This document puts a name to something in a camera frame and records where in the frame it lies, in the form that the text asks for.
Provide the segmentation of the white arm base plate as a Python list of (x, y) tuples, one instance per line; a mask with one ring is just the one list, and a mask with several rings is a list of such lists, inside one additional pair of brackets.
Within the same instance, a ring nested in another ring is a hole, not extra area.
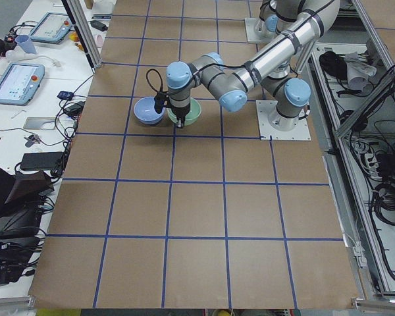
[(303, 109), (296, 118), (285, 118), (277, 111), (277, 101), (257, 100), (256, 108), (262, 140), (311, 141), (307, 119), (300, 119)]
[(276, 32), (273, 36), (270, 36), (267, 38), (261, 37), (258, 34), (256, 34), (255, 25), (256, 25), (257, 21), (258, 21), (258, 18), (245, 18), (245, 20), (244, 20), (245, 28), (246, 28), (247, 42), (248, 43), (269, 43), (269, 42), (273, 41), (277, 36)]

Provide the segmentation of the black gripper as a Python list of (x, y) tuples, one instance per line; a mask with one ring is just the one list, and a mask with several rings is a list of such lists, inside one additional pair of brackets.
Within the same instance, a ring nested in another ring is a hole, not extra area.
[(176, 115), (176, 126), (178, 128), (183, 128), (184, 122), (186, 121), (186, 116), (190, 112), (190, 98), (183, 100), (175, 100), (170, 98), (169, 101), (171, 103), (171, 110)]

